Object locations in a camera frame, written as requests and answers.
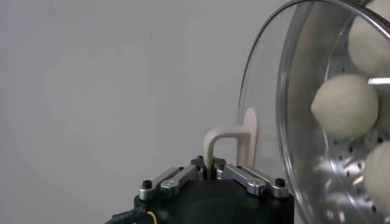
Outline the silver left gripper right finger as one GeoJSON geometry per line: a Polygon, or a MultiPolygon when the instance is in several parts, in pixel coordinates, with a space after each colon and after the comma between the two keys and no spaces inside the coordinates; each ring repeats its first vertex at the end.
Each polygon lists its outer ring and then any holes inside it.
{"type": "Polygon", "coordinates": [[[216,157],[213,158],[213,168],[215,179],[234,180],[251,195],[260,197],[271,194],[274,198],[289,197],[289,188],[284,178],[272,178],[259,170],[227,164],[224,159],[216,157]]]}

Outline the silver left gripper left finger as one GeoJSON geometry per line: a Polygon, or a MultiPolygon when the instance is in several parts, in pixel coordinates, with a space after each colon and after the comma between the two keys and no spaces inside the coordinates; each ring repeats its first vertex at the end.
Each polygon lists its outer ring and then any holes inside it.
{"type": "Polygon", "coordinates": [[[151,180],[143,180],[138,189],[140,200],[154,200],[160,194],[164,197],[174,197],[188,181],[203,180],[206,167],[203,156],[192,159],[186,167],[170,167],[151,180]]]}

